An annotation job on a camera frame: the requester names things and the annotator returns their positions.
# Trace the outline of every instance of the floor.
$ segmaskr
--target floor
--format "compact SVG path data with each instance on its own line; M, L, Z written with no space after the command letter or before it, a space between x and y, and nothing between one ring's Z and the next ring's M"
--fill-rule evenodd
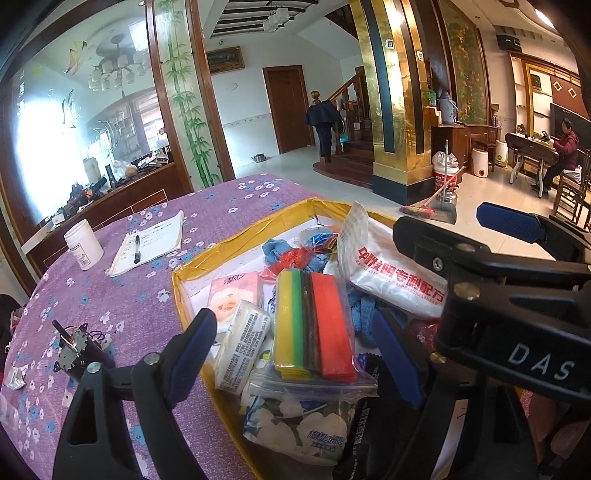
M300 148L262 163L253 162L238 168L236 169L236 177L264 172L274 173L314 190L330 200L346 203L357 201L369 210L381 212L394 218L400 216L399 204L376 195L368 189L333 180L313 171L312 165L318 160L319 155L316 147ZM465 174L457 191L457 223L455 225L436 223L487 244L493 252L551 258L538 245L530 245L502 233L483 228L476 220L476 208L482 202L497 203L515 210L544 216L551 213L556 191L552 190L549 198L539 199L530 189L532 180L526 179L523 175L519 175L513 185L510 185L510 172L509 169L496 168L494 172L489 172L488 178L485 179Z

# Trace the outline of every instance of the kettle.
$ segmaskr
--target kettle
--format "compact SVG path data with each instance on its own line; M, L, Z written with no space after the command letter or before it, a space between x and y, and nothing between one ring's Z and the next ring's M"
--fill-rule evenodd
M439 110L441 111L441 121L447 125L453 125L456 123L457 114L459 109L456 102L452 100L452 97L447 92L443 92L439 97Z

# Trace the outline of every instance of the purple floral tablecloth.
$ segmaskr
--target purple floral tablecloth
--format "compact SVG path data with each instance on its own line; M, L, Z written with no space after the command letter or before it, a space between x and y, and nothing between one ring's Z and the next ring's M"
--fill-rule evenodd
M59 337L51 325L88 322L105 333L105 348L117 366L132 365L149 352L161 351L181 332L171 293L171 273L178 265L284 206L316 194L273 174L260 174L190 193L97 231L103 258L82 271L68 252L39 282L11 343L7 366L28 364L27 385L18 391L2 387L18 408L16 431L8 434L41 480L50 479L61 425L76 391L64 372L53 373ZM143 229L182 210L181 250L110 278L105 271L127 232ZM158 478L145 445L134 405L124 402L127 426L142 474ZM187 443L210 480L254 479L233 445L198 378L187 401L174 415Z

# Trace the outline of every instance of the silver bolt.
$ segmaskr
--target silver bolt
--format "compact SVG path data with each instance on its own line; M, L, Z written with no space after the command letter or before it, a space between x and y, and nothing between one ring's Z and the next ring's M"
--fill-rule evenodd
M148 365L155 365L160 361L160 355L157 353L149 353L144 357L144 362Z
M442 354L437 353L437 352L433 352L429 358L431 359L431 362L433 362L434 364L444 364L445 362L447 362L447 358L445 358Z
M458 250L462 250L463 252L475 252L476 251L476 247L474 247L474 245L470 245L470 244L457 244L456 248Z
M453 292L465 300L474 300L480 297L480 290L476 285L469 282L456 283Z
M92 362L88 367L86 367L86 371L90 374L95 374L100 370L100 363Z
M443 270L443 260L441 260L441 258L433 258L433 270L435 270L436 272L440 272L441 270Z

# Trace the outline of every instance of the maroon jacket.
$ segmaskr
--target maroon jacket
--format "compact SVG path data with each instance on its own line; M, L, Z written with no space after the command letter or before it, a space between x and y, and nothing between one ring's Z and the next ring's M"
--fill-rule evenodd
M574 170L579 159L579 137L574 132L563 135L560 140L554 142L554 149L558 152L558 163L563 170Z

